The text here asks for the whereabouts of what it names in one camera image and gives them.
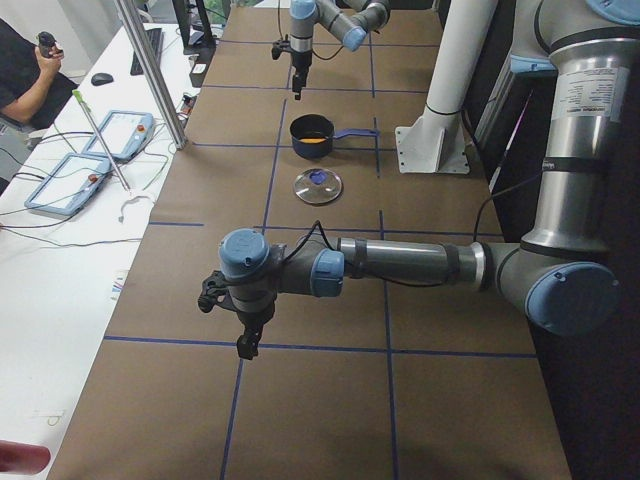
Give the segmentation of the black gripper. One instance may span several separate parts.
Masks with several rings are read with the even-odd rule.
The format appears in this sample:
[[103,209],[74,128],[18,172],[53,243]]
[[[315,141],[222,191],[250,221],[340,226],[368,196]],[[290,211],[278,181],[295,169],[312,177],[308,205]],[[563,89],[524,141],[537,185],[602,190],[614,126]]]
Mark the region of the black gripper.
[[241,359],[253,360],[259,355],[259,343],[263,328],[273,318],[274,314],[274,302],[256,312],[237,312],[237,316],[244,326],[244,332],[236,342],[237,353]]
[[292,65],[295,69],[292,79],[292,91],[294,93],[294,99],[300,100],[302,90],[306,87],[309,69],[312,65],[312,51],[293,51]]

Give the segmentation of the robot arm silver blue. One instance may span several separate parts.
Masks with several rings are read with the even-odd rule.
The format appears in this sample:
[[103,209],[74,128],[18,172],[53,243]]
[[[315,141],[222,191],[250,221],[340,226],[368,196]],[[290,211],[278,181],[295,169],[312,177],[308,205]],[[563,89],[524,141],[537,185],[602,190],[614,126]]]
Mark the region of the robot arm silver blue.
[[[390,7],[386,1],[348,3],[356,13],[348,16],[332,1],[292,1],[291,31],[272,45],[272,58],[291,56],[294,69],[291,89],[300,100],[314,56],[317,24],[349,51],[357,50],[367,34],[386,25]],[[315,222],[296,247],[270,245],[263,235],[240,229],[228,234],[219,249],[232,309],[244,326],[237,340],[238,355],[251,360],[258,355],[264,325],[274,316],[277,294],[295,293],[336,297],[341,293],[344,255],[331,246],[320,222]]]
[[225,236],[220,267],[203,282],[203,311],[236,313],[238,344],[255,346],[279,294],[335,297],[345,277],[414,288],[459,282],[492,288],[553,334],[591,331],[616,311],[621,287],[605,265],[602,206],[610,153],[620,130],[629,76],[639,59],[635,1],[520,1],[511,69],[556,76],[535,207],[517,220],[498,209],[503,243],[467,246],[330,238],[315,223],[295,247],[270,244],[251,229]]

